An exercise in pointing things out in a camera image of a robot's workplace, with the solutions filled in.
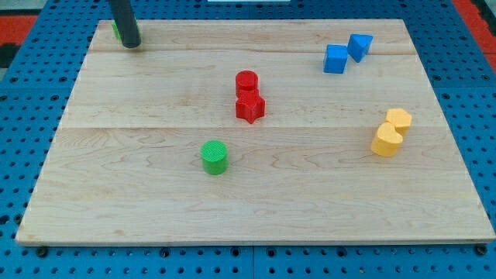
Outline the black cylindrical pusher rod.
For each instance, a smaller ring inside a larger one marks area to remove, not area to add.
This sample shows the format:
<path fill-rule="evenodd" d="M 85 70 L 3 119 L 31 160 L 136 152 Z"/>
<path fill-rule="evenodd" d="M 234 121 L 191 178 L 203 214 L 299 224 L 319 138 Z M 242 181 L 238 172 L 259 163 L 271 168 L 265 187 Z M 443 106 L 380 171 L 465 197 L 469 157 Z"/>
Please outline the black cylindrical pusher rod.
<path fill-rule="evenodd" d="M 126 48 L 141 44 L 141 36 L 130 0 L 109 0 L 113 20 L 119 29 L 121 43 Z"/>

